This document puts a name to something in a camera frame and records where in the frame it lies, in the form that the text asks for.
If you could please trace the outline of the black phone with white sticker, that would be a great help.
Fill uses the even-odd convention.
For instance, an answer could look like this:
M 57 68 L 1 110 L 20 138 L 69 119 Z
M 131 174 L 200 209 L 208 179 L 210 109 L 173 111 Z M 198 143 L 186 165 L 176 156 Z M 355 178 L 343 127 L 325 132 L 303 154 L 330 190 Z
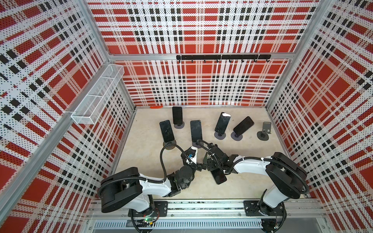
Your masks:
M 224 182 L 227 181 L 226 175 L 220 169 L 212 170 L 211 174 L 217 185 L 223 184 Z

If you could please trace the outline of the black phone with pink edge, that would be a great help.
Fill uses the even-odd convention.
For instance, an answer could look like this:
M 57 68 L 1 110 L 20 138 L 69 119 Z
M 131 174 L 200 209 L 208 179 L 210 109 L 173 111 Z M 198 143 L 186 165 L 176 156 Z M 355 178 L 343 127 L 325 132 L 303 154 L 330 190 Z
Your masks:
M 220 113 L 218 122 L 217 122 L 216 127 L 215 127 L 215 132 L 217 134 L 219 134 L 219 135 L 224 135 L 225 134 L 225 130 L 226 130 L 228 124 L 229 124 L 230 118 L 231 118 L 230 114 L 225 113 L 225 112 Z

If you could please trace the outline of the blue-edged phone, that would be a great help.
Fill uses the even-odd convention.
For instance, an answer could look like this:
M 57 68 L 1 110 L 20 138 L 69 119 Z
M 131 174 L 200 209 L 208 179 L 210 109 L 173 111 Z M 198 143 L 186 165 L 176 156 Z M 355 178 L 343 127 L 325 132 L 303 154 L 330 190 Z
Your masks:
M 253 120 L 250 116 L 247 116 L 243 121 L 241 121 L 234 129 L 233 132 L 237 136 L 243 135 L 247 130 L 249 130 L 254 125 Z

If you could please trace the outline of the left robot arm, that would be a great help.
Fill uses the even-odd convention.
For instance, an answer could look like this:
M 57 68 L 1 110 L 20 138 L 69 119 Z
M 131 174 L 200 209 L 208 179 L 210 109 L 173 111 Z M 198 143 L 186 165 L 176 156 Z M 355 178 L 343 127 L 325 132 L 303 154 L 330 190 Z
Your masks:
M 207 168 L 206 163 L 187 163 L 166 179 L 147 177 L 139 173 L 138 168 L 131 167 L 101 181 L 98 196 L 101 200 L 101 211 L 110 213 L 126 207 L 144 212 L 151 207 L 153 195 L 173 197 L 189 188 L 196 171 Z

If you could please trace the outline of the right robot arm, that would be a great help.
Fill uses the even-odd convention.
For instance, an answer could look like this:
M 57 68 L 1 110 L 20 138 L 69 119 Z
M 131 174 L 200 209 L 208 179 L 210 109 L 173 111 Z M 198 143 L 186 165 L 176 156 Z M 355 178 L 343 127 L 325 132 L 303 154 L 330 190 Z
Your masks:
M 268 176 L 273 186 L 264 191 L 259 204 L 274 209 L 288 199 L 299 199 L 309 193 L 306 183 L 307 172 L 281 152 L 268 157 L 227 156 L 216 144 L 208 144 L 206 148 L 210 157 L 207 162 L 210 171 L 219 175 L 252 173 Z

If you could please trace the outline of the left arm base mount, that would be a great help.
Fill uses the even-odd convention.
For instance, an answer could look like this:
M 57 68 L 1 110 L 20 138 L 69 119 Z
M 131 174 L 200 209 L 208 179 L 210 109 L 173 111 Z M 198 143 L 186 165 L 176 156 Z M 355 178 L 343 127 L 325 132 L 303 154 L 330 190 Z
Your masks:
M 150 233 L 160 217 L 166 217 L 168 212 L 167 201 L 155 201 L 142 212 L 130 209 L 128 216 L 138 233 Z

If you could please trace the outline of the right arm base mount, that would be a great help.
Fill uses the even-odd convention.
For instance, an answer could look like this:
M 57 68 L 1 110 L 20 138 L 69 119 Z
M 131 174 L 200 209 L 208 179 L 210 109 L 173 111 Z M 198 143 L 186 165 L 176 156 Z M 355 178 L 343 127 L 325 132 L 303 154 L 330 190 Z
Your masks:
M 259 201 L 244 201 L 244 210 L 246 216 L 270 216 L 271 218 L 263 218 L 261 220 L 262 231 L 265 233 L 276 233 L 287 219 L 287 212 L 284 202 L 281 202 L 277 207 L 269 207 L 264 203 L 263 198 L 267 190 L 265 190 Z

